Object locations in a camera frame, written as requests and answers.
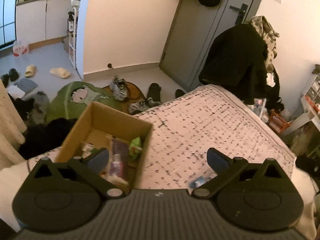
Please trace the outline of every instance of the ribbed panel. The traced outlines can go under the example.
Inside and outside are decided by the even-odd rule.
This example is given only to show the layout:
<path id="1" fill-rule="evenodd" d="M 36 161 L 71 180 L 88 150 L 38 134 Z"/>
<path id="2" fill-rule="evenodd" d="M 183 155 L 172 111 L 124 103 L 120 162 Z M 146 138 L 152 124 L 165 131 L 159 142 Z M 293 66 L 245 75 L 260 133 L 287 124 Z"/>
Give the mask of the ribbed panel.
<path id="1" fill-rule="evenodd" d="M 209 201 L 196 200 L 186 190 L 133 190 L 107 202 L 87 225 L 56 235 L 21 232 L 23 240 L 302 240 L 294 229 L 256 234 L 228 224 Z"/>

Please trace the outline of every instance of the circular cover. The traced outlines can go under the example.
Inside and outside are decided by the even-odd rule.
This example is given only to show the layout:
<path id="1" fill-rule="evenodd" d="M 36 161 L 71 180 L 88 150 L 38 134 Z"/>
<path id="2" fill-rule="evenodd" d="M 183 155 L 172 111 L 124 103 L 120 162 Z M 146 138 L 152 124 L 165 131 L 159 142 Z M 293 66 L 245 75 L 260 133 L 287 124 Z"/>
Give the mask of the circular cover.
<path id="1" fill-rule="evenodd" d="M 100 207 L 90 186 L 67 179 L 39 178 L 17 193 L 12 209 L 20 225 L 32 231 L 61 232 L 89 221 Z"/>
<path id="2" fill-rule="evenodd" d="M 217 196 L 222 215 L 233 224 L 254 231 L 278 231 L 297 222 L 303 202 L 297 191 L 272 178 L 241 181 Z"/>

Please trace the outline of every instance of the brown rug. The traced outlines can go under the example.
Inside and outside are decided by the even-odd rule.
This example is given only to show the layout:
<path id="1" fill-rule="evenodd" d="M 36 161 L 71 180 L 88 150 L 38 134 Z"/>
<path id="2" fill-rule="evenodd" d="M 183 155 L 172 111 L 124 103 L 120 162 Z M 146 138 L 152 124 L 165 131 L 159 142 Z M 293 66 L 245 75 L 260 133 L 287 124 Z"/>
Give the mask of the brown rug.
<path id="1" fill-rule="evenodd" d="M 126 114 L 130 114 L 129 110 L 128 110 L 129 105 L 131 103 L 136 103 L 136 102 L 144 100 L 146 98 L 143 95 L 143 93 L 141 92 L 141 90 L 135 84 L 132 84 L 130 82 L 126 82 L 126 85 L 128 87 L 129 93 L 130 93 L 130 99 L 125 102 L 121 102 L 121 105 L 122 105 L 121 111 Z M 104 87 L 103 89 L 111 92 L 110 86 Z"/>

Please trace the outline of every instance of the door handle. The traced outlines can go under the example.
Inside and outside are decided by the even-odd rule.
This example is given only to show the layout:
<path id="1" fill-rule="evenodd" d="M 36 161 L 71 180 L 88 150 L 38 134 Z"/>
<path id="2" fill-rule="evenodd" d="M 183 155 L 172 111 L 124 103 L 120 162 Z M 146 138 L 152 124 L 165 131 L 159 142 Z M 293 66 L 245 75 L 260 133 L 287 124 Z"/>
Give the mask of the door handle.
<path id="1" fill-rule="evenodd" d="M 239 12 L 238 17 L 237 17 L 236 22 L 235 22 L 235 25 L 241 24 L 242 21 L 243 21 L 244 15 L 245 15 L 245 13 L 246 13 L 246 11 L 248 9 L 248 5 L 243 3 L 241 8 L 237 8 L 237 7 L 234 7 L 234 6 L 230 6 L 229 8 Z"/>

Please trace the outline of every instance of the white plastic bag with red text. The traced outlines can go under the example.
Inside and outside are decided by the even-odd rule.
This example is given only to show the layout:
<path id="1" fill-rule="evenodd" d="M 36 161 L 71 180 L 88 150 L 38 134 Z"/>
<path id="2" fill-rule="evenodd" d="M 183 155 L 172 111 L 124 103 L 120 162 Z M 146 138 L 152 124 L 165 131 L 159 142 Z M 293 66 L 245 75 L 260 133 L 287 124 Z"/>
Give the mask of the white plastic bag with red text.
<path id="1" fill-rule="evenodd" d="M 27 41 L 20 40 L 13 43 L 13 55 L 15 57 L 27 53 L 29 53 L 29 44 L 27 43 Z"/>

